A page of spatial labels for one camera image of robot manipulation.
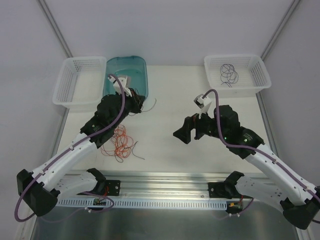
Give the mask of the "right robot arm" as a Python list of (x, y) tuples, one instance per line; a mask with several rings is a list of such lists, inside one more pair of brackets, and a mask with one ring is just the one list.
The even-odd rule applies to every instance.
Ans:
[(273, 185), (267, 185), (233, 171), (223, 182), (209, 183), (210, 195), (232, 199), (251, 197), (280, 211), (293, 226), (305, 230), (314, 222), (320, 211), (320, 188), (289, 169), (251, 129), (241, 126), (238, 114), (229, 105), (215, 109), (214, 117), (194, 114), (184, 119), (181, 128), (173, 136), (185, 144), (204, 135), (222, 137), (230, 152), (260, 169)]

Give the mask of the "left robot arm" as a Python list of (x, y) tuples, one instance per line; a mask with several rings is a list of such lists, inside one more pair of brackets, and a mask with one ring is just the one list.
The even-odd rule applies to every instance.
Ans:
[(145, 99), (144, 95), (134, 90), (130, 96), (119, 93), (105, 95), (93, 117), (63, 152), (32, 171), (23, 169), (17, 174), (19, 200), (24, 201), (34, 215), (42, 217), (65, 198), (84, 192), (104, 195), (107, 180), (96, 168), (90, 168), (70, 179), (64, 176), (106, 143), (114, 135), (115, 128), (129, 114), (141, 113)]

